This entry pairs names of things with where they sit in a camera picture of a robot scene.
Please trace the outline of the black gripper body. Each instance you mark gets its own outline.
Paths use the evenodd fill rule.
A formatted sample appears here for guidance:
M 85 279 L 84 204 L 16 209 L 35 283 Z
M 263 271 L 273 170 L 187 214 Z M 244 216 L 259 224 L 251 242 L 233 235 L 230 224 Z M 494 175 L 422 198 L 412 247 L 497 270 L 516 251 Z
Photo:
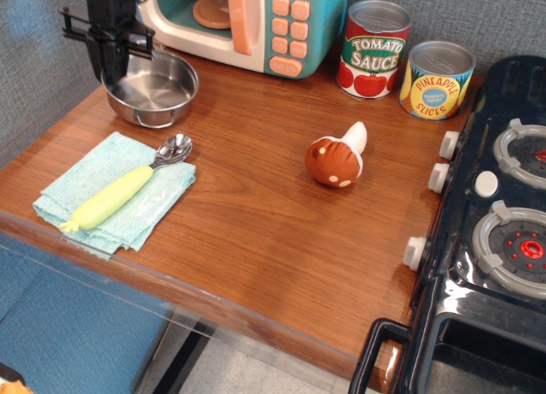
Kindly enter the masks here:
M 154 30 L 137 19 L 137 6 L 148 0 L 86 0 L 87 10 L 78 13 L 64 8 L 64 36 L 85 43 L 88 36 L 100 45 L 124 45 L 129 55 L 151 59 L 154 56 Z

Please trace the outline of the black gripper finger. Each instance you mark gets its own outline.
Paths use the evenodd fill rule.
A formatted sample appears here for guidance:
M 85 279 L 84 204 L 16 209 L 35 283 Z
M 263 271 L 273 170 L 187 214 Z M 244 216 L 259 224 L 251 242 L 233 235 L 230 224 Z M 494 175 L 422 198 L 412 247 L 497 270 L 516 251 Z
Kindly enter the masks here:
M 88 36 L 85 40 L 86 48 L 90 58 L 90 63 L 96 77 L 102 75 L 102 50 L 101 45 L 92 37 Z
M 127 48 L 115 42 L 102 45 L 102 78 L 106 84 L 114 84 L 127 73 L 129 52 Z

